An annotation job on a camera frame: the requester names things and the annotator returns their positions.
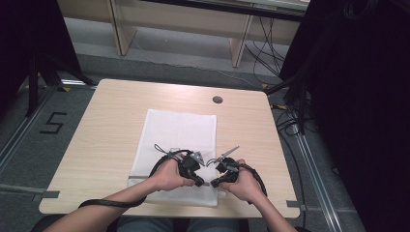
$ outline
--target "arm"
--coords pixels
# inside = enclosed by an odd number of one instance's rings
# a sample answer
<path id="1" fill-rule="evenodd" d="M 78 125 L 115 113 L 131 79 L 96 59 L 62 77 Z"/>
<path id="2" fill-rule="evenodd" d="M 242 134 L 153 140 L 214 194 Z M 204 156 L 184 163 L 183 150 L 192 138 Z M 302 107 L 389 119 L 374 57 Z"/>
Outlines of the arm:
<path id="1" fill-rule="evenodd" d="M 182 186 L 193 186 L 194 181 L 182 178 L 174 159 L 165 161 L 156 173 L 147 180 L 107 196 L 106 200 L 133 202 L 157 190 L 173 190 Z M 45 231 L 103 231 L 114 219 L 127 209 L 90 205 L 79 208 L 62 217 Z"/>
<path id="2" fill-rule="evenodd" d="M 265 218 L 270 231 L 296 231 L 263 194 L 257 181 L 245 168 L 240 168 L 236 183 L 220 183 L 220 187 L 232 192 L 239 199 L 252 203 Z"/>

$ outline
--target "white cloth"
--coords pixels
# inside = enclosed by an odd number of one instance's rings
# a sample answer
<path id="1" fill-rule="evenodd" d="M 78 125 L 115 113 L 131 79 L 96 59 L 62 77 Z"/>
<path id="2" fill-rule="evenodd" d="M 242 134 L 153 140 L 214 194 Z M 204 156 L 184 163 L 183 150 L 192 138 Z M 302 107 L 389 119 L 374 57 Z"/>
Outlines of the white cloth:
<path id="1" fill-rule="evenodd" d="M 154 148 L 158 144 L 166 152 L 170 149 L 187 149 L 201 152 L 206 161 L 216 157 L 216 115 L 197 115 L 149 109 L 145 118 L 144 128 L 139 140 L 135 160 L 130 176 L 148 177 L 154 165 L 164 156 L 164 153 Z M 201 168 L 195 173 L 205 182 L 217 178 L 217 171 L 213 165 Z M 143 180 L 131 178 L 129 186 Z M 161 202 L 171 204 L 185 204 L 197 206 L 217 206 L 218 192 L 211 186 L 200 188 L 182 187 L 172 191 L 158 191 L 148 195 L 147 202 Z"/>

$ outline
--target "blue jeans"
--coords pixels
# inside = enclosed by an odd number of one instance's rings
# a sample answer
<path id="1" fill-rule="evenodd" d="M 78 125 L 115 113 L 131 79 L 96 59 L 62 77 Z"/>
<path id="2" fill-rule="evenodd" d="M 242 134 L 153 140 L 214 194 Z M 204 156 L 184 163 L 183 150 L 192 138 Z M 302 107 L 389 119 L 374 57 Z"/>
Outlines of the blue jeans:
<path id="1" fill-rule="evenodd" d="M 120 217 L 118 232 L 173 232 L 173 220 L 168 217 Z M 193 218 L 187 232 L 238 232 L 239 220 Z"/>

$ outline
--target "person's right forearm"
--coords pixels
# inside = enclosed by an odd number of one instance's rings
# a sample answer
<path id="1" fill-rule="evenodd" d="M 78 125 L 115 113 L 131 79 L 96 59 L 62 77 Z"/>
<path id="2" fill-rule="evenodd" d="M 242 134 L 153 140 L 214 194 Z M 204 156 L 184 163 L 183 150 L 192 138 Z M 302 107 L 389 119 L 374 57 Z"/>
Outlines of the person's right forearm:
<path id="1" fill-rule="evenodd" d="M 275 208 L 265 195 L 255 197 L 252 203 L 256 209 L 258 209 L 262 217 L 265 218 L 271 232 L 296 232 L 296 229 L 279 213 L 277 208 Z"/>

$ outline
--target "floor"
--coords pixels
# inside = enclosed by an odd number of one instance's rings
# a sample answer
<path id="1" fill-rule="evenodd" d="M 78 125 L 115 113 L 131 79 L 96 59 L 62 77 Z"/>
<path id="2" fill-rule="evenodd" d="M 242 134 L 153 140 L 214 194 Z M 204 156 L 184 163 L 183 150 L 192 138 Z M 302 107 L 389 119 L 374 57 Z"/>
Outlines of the floor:
<path id="1" fill-rule="evenodd" d="M 259 63 L 255 64 L 255 59 L 247 51 L 244 52 L 241 66 L 232 68 L 227 38 L 139 28 L 127 55 L 120 57 L 116 54 L 110 24 L 70 18 L 66 18 L 66 24 L 81 68 L 84 73 L 96 80 L 104 77 L 137 78 L 146 81 L 249 90 L 261 90 L 263 83 L 268 85 L 280 83 L 280 80 L 269 70 Z M 247 42 L 247 45 L 252 52 L 258 52 L 252 42 Z M 262 47 L 263 43 L 256 43 L 256 45 Z M 288 46 L 276 44 L 275 48 L 285 56 Z M 267 61 L 269 59 L 267 56 L 261 58 Z M 64 73 L 62 77 L 71 78 Z M 282 97 L 285 93 L 286 89 L 270 96 L 270 104 L 283 104 Z M 73 88 L 69 93 L 56 92 L 41 112 L 38 122 L 19 146 L 14 158 L 5 170 L 0 172 L 0 184 L 46 189 L 52 173 L 70 142 L 67 138 L 73 136 L 92 94 L 92 90 L 81 88 Z M 8 138 L 24 119 L 26 99 L 27 91 L 23 89 L 17 95 L 9 113 L 1 119 L 1 148 L 6 146 Z M 69 112 L 71 117 L 65 124 L 65 128 L 69 130 L 62 130 L 63 134 L 54 137 L 39 135 L 38 131 L 44 129 L 49 114 L 55 111 Z M 273 117 L 277 120 L 277 125 L 288 120 L 284 112 L 273 109 Z M 316 194 L 315 185 L 308 174 L 308 167 L 301 154 L 298 140 L 288 132 L 292 129 L 286 128 L 281 131 L 284 138 L 281 140 L 283 152 L 299 203 L 307 208 L 305 222 L 303 214 L 298 218 L 290 218 L 289 221 L 294 226 L 305 224 L 306 229 L 311 231 L 365 231 L 341 179 L 332 170 L 331 156 L 321 140 L 314 121 L 308 121 L 306 127 L 308 146 L 336 210 L 341 230 L 334 230 L 329 226 L 323 213 L 323 206 Z M 33 151 L 31 150 L 33 146 L 38 148 L 40 146 L 41 149 Z M 48 158 L 48 154 L 53 154 L 55 161 L 51 161 L 54 159 Z M 7 219 L 0 220 L 0 231 L 29 231 L 29 228 L 43 216 L 37 210 L 39 202 L 33 201 L 31 194 L 0 191 L 0 204 L 3 209 L 0 210 L 0 218 Z M 249 226 L 251 231 L 266 231 L 266 225 L 261 218 L 250 219 Z"/>

